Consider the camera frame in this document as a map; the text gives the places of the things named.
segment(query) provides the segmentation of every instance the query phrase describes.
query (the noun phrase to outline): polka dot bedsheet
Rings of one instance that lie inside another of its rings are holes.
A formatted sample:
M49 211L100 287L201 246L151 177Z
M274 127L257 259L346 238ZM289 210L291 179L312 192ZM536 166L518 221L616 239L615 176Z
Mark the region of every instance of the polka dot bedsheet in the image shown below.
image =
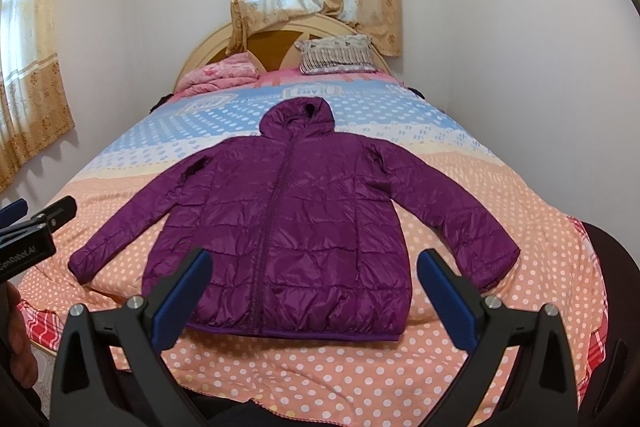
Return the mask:
M283 98L323 96L337 129L399 143L480 200L522 254L492 294L509 306L562 314L581 396L604 360L607 306L597 258L579 221L541 200L524 181L457 123L382 74L312 77L298 83L232 89L161 107L99 155L60 196L78 200L78 217L56 234L58 253L24 277L21 305L34 341L55 350L66 312L76 302L110 309L140 292L146 257L164 220L121 252L92 281L79 285L69 256L156 174L228 136L257 132ZM199 393L254 400L276 414L348 426L418 425L455 378L466 353L442 327L415 274L417 255L435 248L454 269L436 234L396 207L414 267L414 297L398 343L352 344L206 335L187 330L162 354L181 385ZM116 365L126 369L122 352ZM472 423L492 413L516 350L508 349Z

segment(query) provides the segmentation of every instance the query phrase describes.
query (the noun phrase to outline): headboard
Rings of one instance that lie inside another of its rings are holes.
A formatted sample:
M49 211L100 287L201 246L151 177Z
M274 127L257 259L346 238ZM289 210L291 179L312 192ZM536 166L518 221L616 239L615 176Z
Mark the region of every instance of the headboard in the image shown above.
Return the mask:
M325 15L310 15L292 22L271 26L269 29L249 37L247 49L261 73L267 71L295 68L300 64L300 52L295 42L324 37L354 35L356 32L346 24ZM220 28L200 44L186 61L178 79L185 73L196 70L206 64L213 64L226 57L226 45L231 36L231 24ZM373 58L376 65L386 74L391 74L389 66L374 48Z

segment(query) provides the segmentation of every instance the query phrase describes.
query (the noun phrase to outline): quilted puffer jacket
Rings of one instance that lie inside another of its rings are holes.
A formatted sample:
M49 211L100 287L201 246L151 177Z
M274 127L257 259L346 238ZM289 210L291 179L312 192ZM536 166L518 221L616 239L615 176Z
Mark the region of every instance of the quilted puffer jacket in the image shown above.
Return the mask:
M228 139L160 174L68 266L89 282L169 213L149 254L143 294L192 248L209 251L213 276L190 327L396 341L412 284L391 200L436 229L481 290L518 257L507 232L456 182L400 146L334 132L327 102L296 98L269 110L260 136Z

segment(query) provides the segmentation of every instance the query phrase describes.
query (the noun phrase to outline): jacket hood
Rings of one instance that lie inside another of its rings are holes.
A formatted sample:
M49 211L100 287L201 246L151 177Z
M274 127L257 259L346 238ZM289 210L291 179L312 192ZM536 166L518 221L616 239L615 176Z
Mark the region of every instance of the jacket hood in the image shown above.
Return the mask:
M260 133L286 141L326 134L335 128L334 114L323 98L292 98L275 105L260 121Z

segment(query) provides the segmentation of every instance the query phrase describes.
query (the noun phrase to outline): hand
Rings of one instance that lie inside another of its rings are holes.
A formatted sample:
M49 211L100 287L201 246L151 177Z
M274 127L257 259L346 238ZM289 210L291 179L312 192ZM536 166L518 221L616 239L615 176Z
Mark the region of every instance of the hand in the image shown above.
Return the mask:
M10 282L7 282L7 296L11 309L9 317L9 345L13 351L10 360L11 373L23 388L30 389L38 380L38 362L31 352L24 318L17 308L20 292Z

